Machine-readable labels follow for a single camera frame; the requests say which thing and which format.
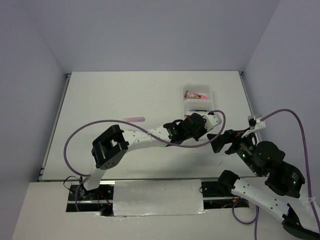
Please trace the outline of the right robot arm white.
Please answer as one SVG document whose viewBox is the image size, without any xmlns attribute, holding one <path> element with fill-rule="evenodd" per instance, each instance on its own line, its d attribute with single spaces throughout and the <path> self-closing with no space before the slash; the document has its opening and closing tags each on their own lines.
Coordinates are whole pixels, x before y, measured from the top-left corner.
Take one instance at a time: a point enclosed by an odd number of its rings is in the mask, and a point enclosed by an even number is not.
<svg viewBox="0 0 320 240">
<path fill-rule="evenodd" d="M 243 136 L 243 130 L 227 130 L 222 135 L 208 134 L 214 153 L 225 145 L 226 155 L 237 155 L 271 191 L 266 193 L 231 170 L 224 170 L 217 180 L 223 196 L 237 195 L 268 212 L 286 232 L 303 240 L 318 240 L 317 221 L 320 209 L 308 199 L 306 178 L 302 172 L 284 161 L 286 154 L 270 141 L 257 141 L 254 133 Z"/>
</svg>

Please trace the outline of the purple capped lead case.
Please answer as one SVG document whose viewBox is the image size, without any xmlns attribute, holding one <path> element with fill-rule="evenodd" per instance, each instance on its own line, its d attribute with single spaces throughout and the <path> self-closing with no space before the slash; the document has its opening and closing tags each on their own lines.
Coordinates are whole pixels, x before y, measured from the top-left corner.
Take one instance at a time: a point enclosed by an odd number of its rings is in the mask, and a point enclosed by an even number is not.
<svg viewBox="0 0 320 240">
<path fill-rule="evenodd" d="M 126 117 L 126 118 L 123 119 L 123 121 L 129 122 L 129 123 L 138 123 L 138 122 L 144 122 L 145 118 L 143 116 L 140 116 L 140 117 Z"/>
</svg>

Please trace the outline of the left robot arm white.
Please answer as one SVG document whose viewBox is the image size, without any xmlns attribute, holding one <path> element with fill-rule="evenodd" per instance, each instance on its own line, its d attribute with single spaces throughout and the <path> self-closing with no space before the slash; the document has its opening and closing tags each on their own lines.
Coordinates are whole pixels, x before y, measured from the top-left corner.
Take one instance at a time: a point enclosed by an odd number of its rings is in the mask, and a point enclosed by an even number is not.
<svg viewBox="0 0 320 240">
<path fill-rule="evenodd" d="M 188 139 L 198 141 L 212 129 L 210 119 L 197 113 L 146 132 L 122 130 L 118 124 L 112 125 L 92 142 L 95 167 L 79 193 L 88 200 L 95 198 L 105 172 L 117 166 L 126 153 L 152 147 L 165 148 L 170 144 L 181 145 Z"/>
</svg>

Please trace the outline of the teal pen refill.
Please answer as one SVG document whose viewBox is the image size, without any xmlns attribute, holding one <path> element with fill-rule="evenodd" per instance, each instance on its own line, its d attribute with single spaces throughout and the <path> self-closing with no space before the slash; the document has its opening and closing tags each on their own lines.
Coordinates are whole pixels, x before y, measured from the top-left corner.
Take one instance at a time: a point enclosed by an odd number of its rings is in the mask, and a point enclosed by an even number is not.
<svg viewBox="0 0 320 240">
<path fill-rule="evenodd" d="M 208 113 L 210 110 L 208 109 L 189 109 L 188 112 L 203 112 L 203 113 Z"/>
</svg>

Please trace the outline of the pink capped glue bottle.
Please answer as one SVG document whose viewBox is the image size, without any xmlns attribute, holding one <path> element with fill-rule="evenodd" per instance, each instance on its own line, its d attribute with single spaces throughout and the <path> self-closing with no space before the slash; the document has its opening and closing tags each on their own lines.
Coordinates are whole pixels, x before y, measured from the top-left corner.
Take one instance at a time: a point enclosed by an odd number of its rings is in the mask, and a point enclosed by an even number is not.
<svg viewBox="0 0 320 240">
<path fill-rule="evenodd" d="M 207 100 L 207 96 L 204 94 L 199 94 L 193 91 L 186 91 L 184 93 L 184 98 L 185 99 L 196 99 L 196 100 Z"/>
</svg>

